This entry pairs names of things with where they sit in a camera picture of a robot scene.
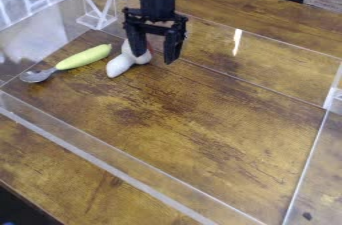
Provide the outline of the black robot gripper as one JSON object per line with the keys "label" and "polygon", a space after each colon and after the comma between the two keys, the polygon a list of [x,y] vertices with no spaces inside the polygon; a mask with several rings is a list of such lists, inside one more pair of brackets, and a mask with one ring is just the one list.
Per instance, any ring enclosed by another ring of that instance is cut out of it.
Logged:
{"label": "black robot gripper", "polygon": [[147,52],[146,34],[166,35],[164,63],[180,56],[187,17],[175,12],[176,0],[140,0],[139,8],[123,9],[124,29],[135,57]]}

